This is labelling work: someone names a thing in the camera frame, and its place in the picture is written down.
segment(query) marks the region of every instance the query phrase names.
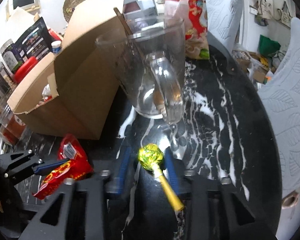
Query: green bag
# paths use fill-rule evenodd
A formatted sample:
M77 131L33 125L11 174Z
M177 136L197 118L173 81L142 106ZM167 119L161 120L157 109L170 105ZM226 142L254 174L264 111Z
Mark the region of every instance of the green bag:
M275 53L280 49L281 45L277 41L272 41L271 39L260 35L259 40L259 52L264 57L269 57L269 55Z

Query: white bottle cap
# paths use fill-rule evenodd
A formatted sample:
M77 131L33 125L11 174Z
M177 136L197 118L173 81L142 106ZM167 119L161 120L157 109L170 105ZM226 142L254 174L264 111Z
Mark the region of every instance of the white bottle cap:
M61 41L54 41L53 43L51 43L51 46L53 49L57 49L61 47Z

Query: tabletop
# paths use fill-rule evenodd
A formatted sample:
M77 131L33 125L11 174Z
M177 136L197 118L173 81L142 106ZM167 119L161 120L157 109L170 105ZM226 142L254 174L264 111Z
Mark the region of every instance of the tabletop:
M183 120L171 129L161 119L137 114L119 88L100 140L79 140L89 161L112 160L122 144L133 152L156 143L171 146L186 168L208 179L230 177L250 205L261 203L275 233L281 210L279 154L264 107L247 76L211 34L209 61L186 60ZM44 160L56 159L61 138L27 131L15 150L32 149ZM108 202L111 239L183 239L185 212L174 212L159 182L138 165L130 202ZM42 204L32 196L41 176L16 188L24 203Z

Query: red candy wrapper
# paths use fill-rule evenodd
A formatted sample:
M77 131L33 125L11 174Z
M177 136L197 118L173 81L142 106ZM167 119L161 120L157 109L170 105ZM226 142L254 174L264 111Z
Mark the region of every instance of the red candy wrapper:
M85 151L82 149L79 141L77 140L76 137L74 137L74 135L72 134L67 134L61 144L60 144L60 148L59 148L59 152L58 152L58 159L73 159L73 160L78 160L78 159L83 159L83 160L87 160L88 157L85 153Z
M39 191L32 194L34 197L43 200L46 196L51 195L66 178L80 180L93 169L87 160L77 159L69 160L53 170L41 183Z

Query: pitcher handle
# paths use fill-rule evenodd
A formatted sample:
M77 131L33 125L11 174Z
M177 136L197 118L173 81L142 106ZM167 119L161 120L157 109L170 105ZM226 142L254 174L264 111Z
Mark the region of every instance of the pitcher handle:
M179 122L182 119L185 104L172 64L163 51L148 54L145 60L155 79L153 100L157 110L161 112L167 124Z

